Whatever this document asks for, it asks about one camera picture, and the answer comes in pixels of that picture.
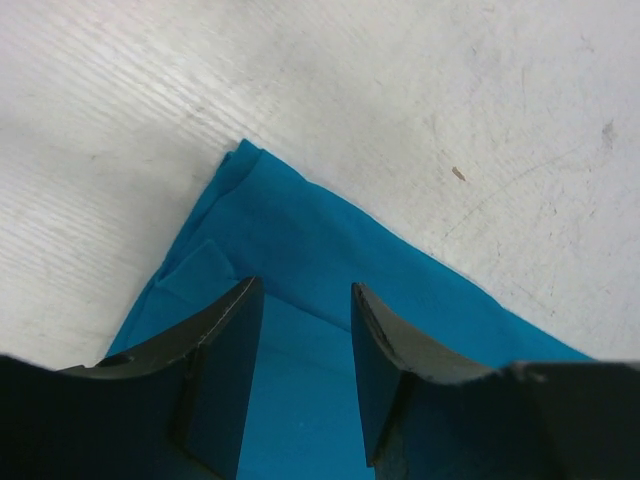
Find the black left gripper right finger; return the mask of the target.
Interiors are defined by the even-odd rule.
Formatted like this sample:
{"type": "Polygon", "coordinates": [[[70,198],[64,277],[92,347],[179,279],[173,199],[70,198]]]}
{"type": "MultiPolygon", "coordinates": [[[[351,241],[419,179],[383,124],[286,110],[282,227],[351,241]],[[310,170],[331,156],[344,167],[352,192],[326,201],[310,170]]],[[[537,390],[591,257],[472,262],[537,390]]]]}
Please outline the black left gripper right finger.
{"type": "Polygon", "coordinates": [[[367,465],[379,479],[635,479],[635,362],[491,368],[420,332],[367,286],[351,332],[367,465]]]}

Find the blue t shirt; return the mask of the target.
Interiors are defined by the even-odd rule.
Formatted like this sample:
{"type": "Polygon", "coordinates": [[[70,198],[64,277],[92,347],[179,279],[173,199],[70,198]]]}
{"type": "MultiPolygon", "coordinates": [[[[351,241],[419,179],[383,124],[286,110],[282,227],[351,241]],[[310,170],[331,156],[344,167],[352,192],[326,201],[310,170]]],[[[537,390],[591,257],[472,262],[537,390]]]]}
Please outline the blue t shirt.
{"type": "Polygon", "coordinates": [[[492,367],[581,353],[354,205],[242,141],[211,183],[117,333],[126,350],[204,309],[247,277],[264,315],[238,475],[370,479],[350,333],[351,287],[456,352],[492,367]]]}

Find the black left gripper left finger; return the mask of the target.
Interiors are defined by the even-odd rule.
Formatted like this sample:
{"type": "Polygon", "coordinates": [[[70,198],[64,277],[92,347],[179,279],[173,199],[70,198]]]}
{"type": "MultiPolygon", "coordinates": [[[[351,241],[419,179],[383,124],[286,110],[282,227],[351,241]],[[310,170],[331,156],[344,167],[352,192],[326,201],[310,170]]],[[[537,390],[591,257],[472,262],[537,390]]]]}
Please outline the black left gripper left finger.
{"type": "Polygon", "coordinates": [[[1,359],[5,479],[233,479],[264,291],[248,278],[93,367],[1,359]]]}

